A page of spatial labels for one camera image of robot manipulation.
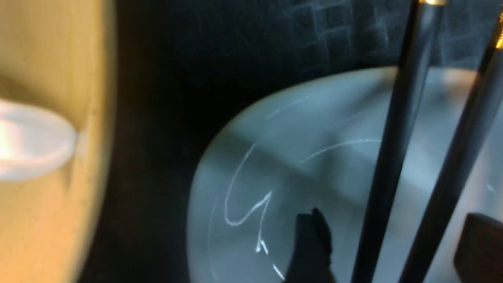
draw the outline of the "white sink basin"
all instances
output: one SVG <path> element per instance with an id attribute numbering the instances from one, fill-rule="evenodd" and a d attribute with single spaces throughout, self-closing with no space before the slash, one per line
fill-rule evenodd
<path id="1" fill-rule="evenodd" d="M 191 191 L 192 282 L 281 282 L 295 216 L 318 207 L 332 231 L 332 271 L 349 282 L 395 68 L 301 84 L 243 111 L 203 156 Z M 437 179 L 474 72 L 431 69 L 374 282 L 396 282 Z M 502 220 L 501 111 L 426 282 L 456 282 L 468 212 Z"/>

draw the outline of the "gold cap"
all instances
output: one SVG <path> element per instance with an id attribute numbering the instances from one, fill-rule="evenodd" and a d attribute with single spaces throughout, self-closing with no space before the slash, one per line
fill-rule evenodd
<path id="1" fill-rule="evenodd" d="M 449 0 L 419 0 L 421 4 L 445 6 L 449 3 Z"/>
<path id="2" fill-rule="evenodd" d="M 496 49 L 503 49 L 503 9 L 499 15 L 498 24 L 494 32 L 497 33 L 498 38 L 496 41 Z"/>

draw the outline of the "white knob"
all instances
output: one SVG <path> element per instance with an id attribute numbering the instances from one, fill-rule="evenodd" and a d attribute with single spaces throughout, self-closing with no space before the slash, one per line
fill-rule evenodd
<path id="1" fill-rule="evenodd" d="M 0 99 L 0 181 L 46 175 L 75 151 L 75 129 L 59 115 Z"/>

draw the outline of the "white object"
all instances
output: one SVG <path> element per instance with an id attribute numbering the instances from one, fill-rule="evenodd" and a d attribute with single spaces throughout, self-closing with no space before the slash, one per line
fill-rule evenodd
<path id="1" fill-rule="evenodd" d="M 361 70 L 282 90 L 215 137 L 192 184 L 193 283 L 282 282 L 295 216 L 313 207 L 332 231 L 337 282 L 350 282 L 395 73 Z M 474 78 L 467 70 L 429 72 L 373 283 L 399 279 Z M 502 145 L 503 108 L 426 283 L 459 282 L 452 262 L 467 213 L 503 220 Z"/>
<path id="2" fill-rule="evenodd" d="M 75 129 L 59 115 L 0 99 L 0 181 L 48 174 L 75 151 Z"/>

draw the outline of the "black pole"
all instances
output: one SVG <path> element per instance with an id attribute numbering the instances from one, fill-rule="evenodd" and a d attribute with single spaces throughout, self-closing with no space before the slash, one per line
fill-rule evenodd
<path id="1" fill-rule="evenodd" d="M 401 283 L 425 279 L 503 99 L 503 28 L 497 24 L 415 236 Z"/>
<path id="2" fill-rule="evenodd" d="M 446 4 L 447 0 L 415 0 L 412 3 L 352 283 L 370 283 L 374 276 Z"/>

